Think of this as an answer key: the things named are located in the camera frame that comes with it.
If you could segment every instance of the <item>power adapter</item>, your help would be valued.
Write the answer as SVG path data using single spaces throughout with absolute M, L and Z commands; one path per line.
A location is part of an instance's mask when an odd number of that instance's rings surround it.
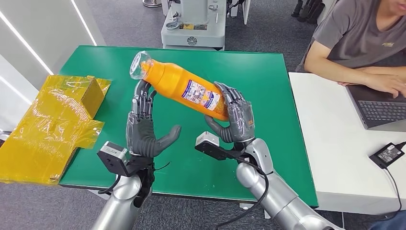
M 402 147 L 405 143 L 395 145 L 393 143 L 387 144 L 385 147 L 371 155 L 369 158 L 377 164 L 381 169 L 386 169 L 389 165 L 403 156 Z

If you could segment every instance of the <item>gray t-shirt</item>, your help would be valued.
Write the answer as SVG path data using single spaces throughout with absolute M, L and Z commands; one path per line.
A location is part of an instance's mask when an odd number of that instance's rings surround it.
M 316 28 L 296 71 L 304 71 L 305 57 L 315 40 L 331 49 L 328 60 L 348 68 L 368 66 L 404 50 L 406 16 L 381 32 L 376 25 L 379 3 L 380 0 L 340 0 Z

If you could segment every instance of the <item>laptop keyboard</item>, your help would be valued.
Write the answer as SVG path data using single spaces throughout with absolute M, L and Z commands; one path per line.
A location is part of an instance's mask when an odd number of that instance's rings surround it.
M 399 121 L 406 119 L 406 103 L 358 101 L 367 120 Z

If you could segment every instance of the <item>printed label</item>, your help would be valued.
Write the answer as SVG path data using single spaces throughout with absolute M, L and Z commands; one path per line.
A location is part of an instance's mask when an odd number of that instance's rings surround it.
M 202 85 L 189 80 L 188 85 L 186 86 L 186 89 L 182 94 L 182 97 L 191 102 L 199 104 L 204 96 L 205 91 L 206 88 L 204 88 Z
M 179 26 L 181 30 L 207 30 L 205 24 L 182 24 Z
M 109 154 L 113 154 L 113 155 L 116 155 L 116 156 L 118 156 L 118 154 L 121 153 L 120 151 L 118 151 L 116 149 L 113 149 L 113 148 L 111 148 L 109 146 L 105 146 L 105 148 L 103 150 L 104 150 L 104 152 L 107 152 Z
M 200 104 L 203 105 L 206 109 L 213 111 L 216 108 L 220 97 L 221 96 L 215 92 L 206 91 Z

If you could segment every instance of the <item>laptop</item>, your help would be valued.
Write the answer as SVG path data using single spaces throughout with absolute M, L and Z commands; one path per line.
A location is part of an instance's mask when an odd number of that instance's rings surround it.
M 362 124 L 369 130 L 406 132 L 406 98 L 364 85 L 346 87 Z

